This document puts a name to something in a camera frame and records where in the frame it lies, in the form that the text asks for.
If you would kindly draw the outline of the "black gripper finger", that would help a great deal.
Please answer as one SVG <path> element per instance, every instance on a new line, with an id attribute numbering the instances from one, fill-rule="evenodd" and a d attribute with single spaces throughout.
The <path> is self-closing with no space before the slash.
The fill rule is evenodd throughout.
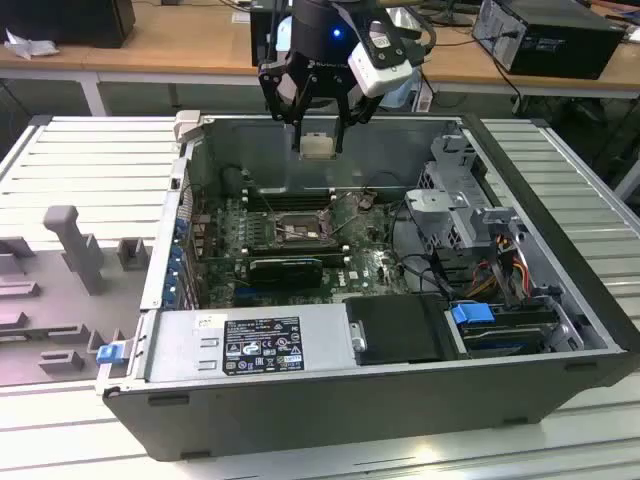
<path id="1" fill-rule="evenodd" d="M 335 124 L 335 152 L 343 151 L 343 141 L 346 130 L 356 124 L 366 124 L 376 112 L 380 97 L 361 95 L 353 107 L 349 103 L 349 94 L 358 88 L 353 76 L 340 74 L 335 76 L 335 100 L 338 106 L 338 118 Z"/>
<path id="2" fill-rule="evenodd" d="M 272 118 L 294 127 L 291 148 L 299 152 L 302 120 L 315 93 L 315 72 L 289 59 L 262 64 L 258 80 Z"/>

